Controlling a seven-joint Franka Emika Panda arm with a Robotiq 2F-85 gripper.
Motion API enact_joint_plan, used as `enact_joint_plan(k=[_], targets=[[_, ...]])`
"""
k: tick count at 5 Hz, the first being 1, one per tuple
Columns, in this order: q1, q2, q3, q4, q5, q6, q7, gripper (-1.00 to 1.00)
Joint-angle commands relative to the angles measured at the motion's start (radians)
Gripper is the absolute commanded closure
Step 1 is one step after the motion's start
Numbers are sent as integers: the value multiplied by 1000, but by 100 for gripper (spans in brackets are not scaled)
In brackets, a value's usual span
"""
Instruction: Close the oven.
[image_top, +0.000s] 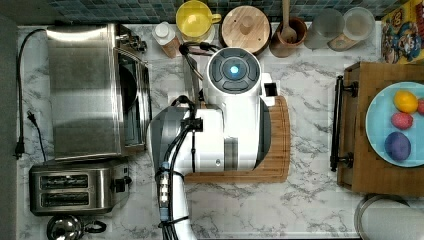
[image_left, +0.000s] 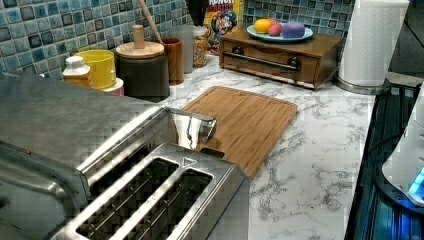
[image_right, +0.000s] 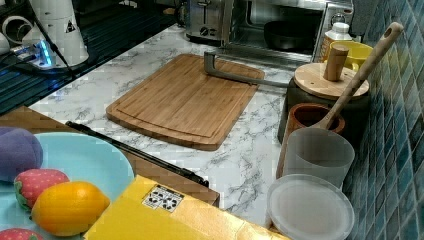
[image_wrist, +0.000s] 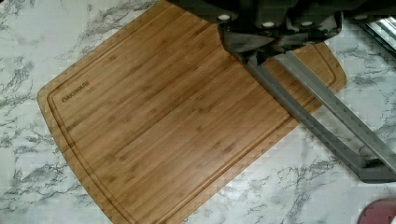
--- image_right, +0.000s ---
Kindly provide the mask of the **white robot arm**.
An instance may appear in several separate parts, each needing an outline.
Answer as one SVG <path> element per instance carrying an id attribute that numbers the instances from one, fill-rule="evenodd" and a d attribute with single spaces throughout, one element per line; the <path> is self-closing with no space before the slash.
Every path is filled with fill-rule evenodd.
<path id="1" fill-rule="evenodd" d="M 27 53 L 34 56 L 29 64 L 40 69 L 61 69 L 82 64 L 89 58 L 87 47 L 77 26 L 72 0 L 29 0 L 35 14 L 31 24 L 21 16 L 9 16 L 2 23 L 2 33 L 15 44 L 20 44 Z M 13 20 L 24 21 L 31 29 L 16 41 L 6 34 L 8 24 Z"/>

